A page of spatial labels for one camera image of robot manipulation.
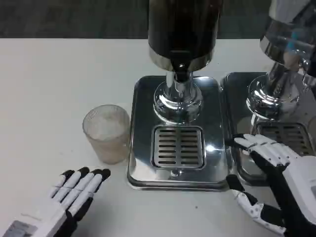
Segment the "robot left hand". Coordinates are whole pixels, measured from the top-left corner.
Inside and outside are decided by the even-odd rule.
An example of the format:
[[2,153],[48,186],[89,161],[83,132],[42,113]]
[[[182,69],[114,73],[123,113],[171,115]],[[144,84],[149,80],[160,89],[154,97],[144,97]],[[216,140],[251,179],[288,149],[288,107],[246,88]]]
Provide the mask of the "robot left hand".
[[89,210],[95,193],[111,175],[105,169],[66,170],[49,193],[22,209],[5,237],[70,237]]

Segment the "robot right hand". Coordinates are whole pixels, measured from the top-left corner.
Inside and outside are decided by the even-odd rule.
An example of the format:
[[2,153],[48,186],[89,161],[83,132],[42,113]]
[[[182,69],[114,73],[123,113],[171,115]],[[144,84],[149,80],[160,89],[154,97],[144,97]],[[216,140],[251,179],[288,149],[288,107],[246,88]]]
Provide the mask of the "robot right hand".
[[282,237],[316,235],[316,157],[301,156],[289,146],[266,136],[236,134],[227,146],[245,151],[263,171],[278,208],[260,203],[234,174],[229,189],[254,222]]

